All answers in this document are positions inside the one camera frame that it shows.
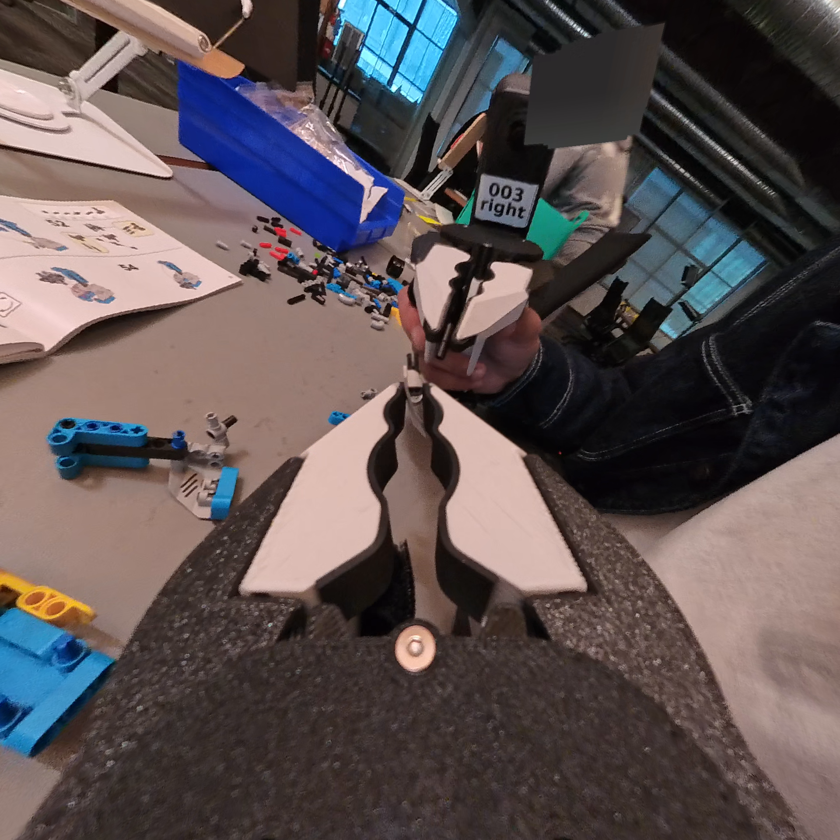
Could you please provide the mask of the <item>person's right hand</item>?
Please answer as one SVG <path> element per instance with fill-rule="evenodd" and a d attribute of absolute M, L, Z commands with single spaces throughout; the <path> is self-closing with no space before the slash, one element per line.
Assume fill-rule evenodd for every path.
<path fill-rule="evenodd" d="M 467 372 L 469 357 L 462 353 L 426 362 L 423 326 L 407 288 L 397 300 L 403 330 L 418 354 L 423 377 L 446 391 L 497 394 L 528 369 L 539 351 L 542 322 L 538 313 L 527 307 L 517 321 L 489 337 L 471 373 Z"/>

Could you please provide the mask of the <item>white stand base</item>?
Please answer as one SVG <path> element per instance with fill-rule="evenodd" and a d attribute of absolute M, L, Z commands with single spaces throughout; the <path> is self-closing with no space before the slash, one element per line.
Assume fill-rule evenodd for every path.
<path fill-rule="evenodd" d="M 1 145 L 16 151 L 97 165 L 160 179 L 172 169 L 89 97 L 147 51 L 123 32 L 57 87 L 1 71 Z"/>

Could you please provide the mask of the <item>blue grey brick assembly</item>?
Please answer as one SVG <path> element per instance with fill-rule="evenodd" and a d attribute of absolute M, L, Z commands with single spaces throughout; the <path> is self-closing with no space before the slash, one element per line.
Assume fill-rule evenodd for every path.
<path fill-rule="evenodd" d="M 238 469 L 226 466 L 228 443 L 202 445 L 174 438 L 172 445 L 180 458 L 170 463 L 171 496 L 196 518 L 226 519 L 238 482 Z"/>

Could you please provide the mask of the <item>teal container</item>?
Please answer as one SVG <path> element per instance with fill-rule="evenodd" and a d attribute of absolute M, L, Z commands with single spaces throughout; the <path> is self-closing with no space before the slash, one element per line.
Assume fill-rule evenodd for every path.
<path fill-rule="evenodd" d="M 440 234 L 472 256 L 483 249 L 489 256 L 520 263 L 553 257 L 587 218 L 587 212 L 566 218 L 543 201 L 537 185 L 492 179 Z"/>

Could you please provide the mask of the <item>pile of small brick parts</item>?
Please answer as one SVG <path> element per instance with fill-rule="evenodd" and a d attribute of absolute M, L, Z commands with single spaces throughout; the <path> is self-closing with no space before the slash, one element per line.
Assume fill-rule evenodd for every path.
<path fill-rule="evenodd" d="M 245 252 L 239 264 L 242 277 L 269 283 L 285 277 L 296 284 L 287 304 L 311 301 L 325 307 L 336 300 L 364 312 L 374 331 L 389 322 L 400 323 L 398 296 L 410 279 L 408 258 L 383 247 L 379 255 L 356 249 L 340 251 L 306 234 L 282 216 L 258 215 L 238 246 Z M 400 279 L 386 275 L 392 256 L 404 259 Z"/>

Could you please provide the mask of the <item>blue yellow brick vehicle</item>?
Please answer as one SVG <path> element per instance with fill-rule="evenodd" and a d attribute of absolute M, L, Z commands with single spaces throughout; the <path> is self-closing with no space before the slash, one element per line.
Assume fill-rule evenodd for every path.
<path fill-rule="evenodd" d="M 1 572 L 1 745 L 46 749 L 110 676 L 114 659 L 70 630 L 95 611 L 43 584 Z"/>

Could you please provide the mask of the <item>grey desk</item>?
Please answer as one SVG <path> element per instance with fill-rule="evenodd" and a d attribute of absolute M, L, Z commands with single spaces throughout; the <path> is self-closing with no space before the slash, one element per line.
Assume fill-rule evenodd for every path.
<path fill-rule="evenodd" d="M 156 180 L 2 149 L 2 194 L 116 201 L 235 276 L 264 204 L 217 171 L 170 163 Z M 331 411 L 396 382 L 408 347 L 392 320 L 373 330 L 333 300 L 288 305 L 299 289 L 272 272 L 181 308 L 94 324 L 41 360 L 2 365 L 2 571 L 49 585 L 98 613 L 94 639 L 119 655 L 154 595 L 214 527 L 174 500 L 166 469 L 92 469 L 58 477 L 46 435 L 61 417 L 176 429 L 205 439 L 205 414 L 236 415 L 230 462 L 244 499 L 288 457 L 328 431 Z M 398 441 L 386 490 L 398 542 L 414 563 L 417 614 L 441 629 L 455 608 L 439 590 L 432 530 L 439 487 L 422 437 Z"/>

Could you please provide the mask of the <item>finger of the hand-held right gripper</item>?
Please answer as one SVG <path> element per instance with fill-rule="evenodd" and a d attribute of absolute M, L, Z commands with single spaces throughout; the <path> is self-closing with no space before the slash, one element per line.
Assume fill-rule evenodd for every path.
<path fill-rule="evenodd" d="M 432 360 L 444 340 L 448 309 L 454 295 L 450 282 L 456 279 L 460 263 L 461 251 L 452 245 L 433 245 L 416 263 L 414 299 L 424 330 L 426 361 Z"/>
<path fill-rule="evenodd" d="M 505 261 L 490 265 L 492 277 L 483 280 L 465 305 L 454 340 L 466 343 L 490 336 L 518 320 L 529 300 L 532 269 Z"/>

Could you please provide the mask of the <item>clear plastic bag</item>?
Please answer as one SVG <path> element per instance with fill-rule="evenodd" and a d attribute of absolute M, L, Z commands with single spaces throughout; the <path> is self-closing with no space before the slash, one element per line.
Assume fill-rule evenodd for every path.
<path fill-rule="evenodd" d="M 340 133 L 315 103 L 312 84 L 300 82 L 294 91 L 290 91 L 273 82 L 247 80 L 237 90 L 361 184 L 360 221 L 364 222 L 386 194 L 387 187 L 375 185 L 373 175 L 352 156 Z"/>

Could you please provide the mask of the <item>open instruction booklet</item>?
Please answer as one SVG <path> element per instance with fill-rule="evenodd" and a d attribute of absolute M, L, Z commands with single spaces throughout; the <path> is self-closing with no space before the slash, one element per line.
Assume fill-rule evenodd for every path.
<path fill-rule="evenodd" d="M 1 364 L 46 357 L 94 323 L 241 283 L 118 203 L 1 198 Z"/>

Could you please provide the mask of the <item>blue beams black axle assembly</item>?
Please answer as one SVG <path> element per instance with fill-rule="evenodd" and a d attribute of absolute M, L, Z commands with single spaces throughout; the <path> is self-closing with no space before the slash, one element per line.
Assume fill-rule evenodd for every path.
<path fill-rule="evenodd" d="M 181 461 L 188 455 L 182 430 L 156 437 L 141 424 L 78 417 L 61 418 L 46 442 L 64 480 L 78 478 L 87 467 L 144 469 L 155 459 Z"/>

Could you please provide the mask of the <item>blue plastic bin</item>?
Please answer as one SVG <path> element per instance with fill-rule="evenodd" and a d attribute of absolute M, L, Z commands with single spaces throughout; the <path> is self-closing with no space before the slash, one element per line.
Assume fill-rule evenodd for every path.
<path fill-rule="evenodd" d="M 178 140 L 268 207 L 323 244 L 345 251 L 391 236 L 403 190 L 355 159 L 385 194 L 361 219 L 363 187 L 248 100 L 238 87 L 178 64 Z"/>

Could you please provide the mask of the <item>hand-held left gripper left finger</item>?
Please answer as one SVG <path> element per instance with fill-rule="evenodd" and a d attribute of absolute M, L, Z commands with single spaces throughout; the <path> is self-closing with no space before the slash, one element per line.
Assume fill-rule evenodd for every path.
<path fill-rule="evenodd" d="M 384 489 L 402 430 L 403 385 L 393 384 L 310 446 L 238 593 L 374 604 L 394 571 Z"/>

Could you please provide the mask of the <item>grey panel with connectors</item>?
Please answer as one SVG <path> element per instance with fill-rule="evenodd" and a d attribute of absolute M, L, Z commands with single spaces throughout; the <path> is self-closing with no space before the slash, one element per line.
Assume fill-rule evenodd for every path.
<path fill-rule="evenodd" d="M 424 418 L 425 380 L 421 372 L 409 364 L 403 366 L 403 391 L 406 397 L 406 420 L 420 435 L 427 436 Z"/>

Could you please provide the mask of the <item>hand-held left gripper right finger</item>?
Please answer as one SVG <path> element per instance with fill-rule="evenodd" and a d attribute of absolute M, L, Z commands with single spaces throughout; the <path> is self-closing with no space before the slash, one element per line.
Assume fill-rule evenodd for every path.
<path fill-rule="evenodd" d="M 423 423 L 444 492 L 435 569 L 447 598 L 480 623 L 499 603 L 586 593 L 525 452 L 435 385 L 423 388 Z"/>

